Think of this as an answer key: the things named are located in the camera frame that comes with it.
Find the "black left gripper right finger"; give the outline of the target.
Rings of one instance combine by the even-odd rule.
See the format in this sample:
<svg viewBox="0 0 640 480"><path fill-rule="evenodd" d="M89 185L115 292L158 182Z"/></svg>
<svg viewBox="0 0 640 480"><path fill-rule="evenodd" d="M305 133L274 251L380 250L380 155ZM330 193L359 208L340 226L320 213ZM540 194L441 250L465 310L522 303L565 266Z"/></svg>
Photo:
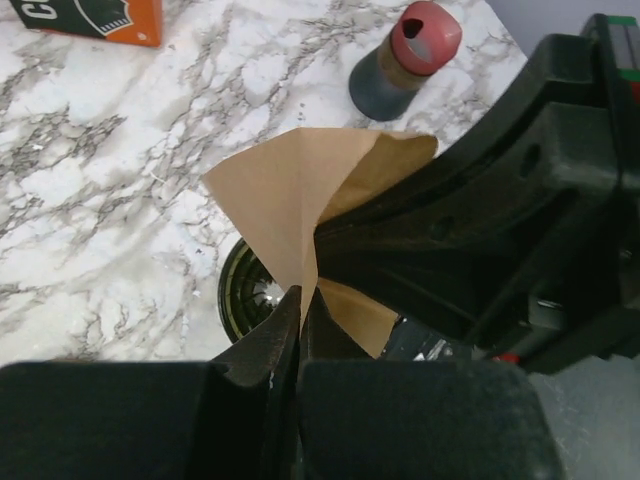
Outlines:
<svg viewBox="0 0 640 480"><path fill-rule="evenodd" d="M374 360L315 295L301 336L302 479L561 479L526 374L495 361Z"/></svg>

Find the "brown paper coffee filter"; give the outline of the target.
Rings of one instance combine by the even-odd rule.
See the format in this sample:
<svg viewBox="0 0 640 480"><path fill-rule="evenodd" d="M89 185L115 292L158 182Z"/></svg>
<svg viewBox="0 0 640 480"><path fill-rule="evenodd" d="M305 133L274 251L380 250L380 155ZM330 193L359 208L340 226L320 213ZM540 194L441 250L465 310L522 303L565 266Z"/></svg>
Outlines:
<svg viewBox="0 0 640 480"><path fill-rule="evenodd" d="M319 273L316 227L373 199L428 164L428 134L352 128L296 128L213 167L203 182L282 289L314 291L334 321L371 357L382 353L397 313Z"/></svg>

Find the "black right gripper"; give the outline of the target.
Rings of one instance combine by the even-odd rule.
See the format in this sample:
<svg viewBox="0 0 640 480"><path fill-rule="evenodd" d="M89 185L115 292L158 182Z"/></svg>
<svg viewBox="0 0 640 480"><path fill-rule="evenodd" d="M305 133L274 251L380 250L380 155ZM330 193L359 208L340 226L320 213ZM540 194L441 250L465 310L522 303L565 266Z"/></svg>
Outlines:
<svg viewBox="0 0 640 480"><path fill-rule="evenodd" d="M316 235L319 272L552 374L639 350L639 24L537 47L455 144Z"/></svg>

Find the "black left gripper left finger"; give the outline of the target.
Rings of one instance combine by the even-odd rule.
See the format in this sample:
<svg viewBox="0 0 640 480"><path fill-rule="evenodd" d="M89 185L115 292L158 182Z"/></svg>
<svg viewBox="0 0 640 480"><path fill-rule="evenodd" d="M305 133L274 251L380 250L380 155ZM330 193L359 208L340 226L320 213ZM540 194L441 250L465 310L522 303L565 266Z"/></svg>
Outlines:
<svg viewBox="0 0 640 480"><path fill-rule="evenodd" d="M1 371L5 479L291 479L301 290L209 361Z"/></svg>

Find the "olive green glass dripper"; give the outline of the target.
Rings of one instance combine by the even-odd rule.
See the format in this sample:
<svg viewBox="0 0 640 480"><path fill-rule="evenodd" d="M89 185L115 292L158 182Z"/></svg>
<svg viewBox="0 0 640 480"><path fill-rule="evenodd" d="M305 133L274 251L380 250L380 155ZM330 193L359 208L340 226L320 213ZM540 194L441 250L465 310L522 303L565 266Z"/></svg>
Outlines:
<svg viewBox="0 0 640 480"><path fill-rule="evenodd" d="M240 239L224 262L217 293L221 323L231 343L266 320L283 296L282 288Z"/></svg>

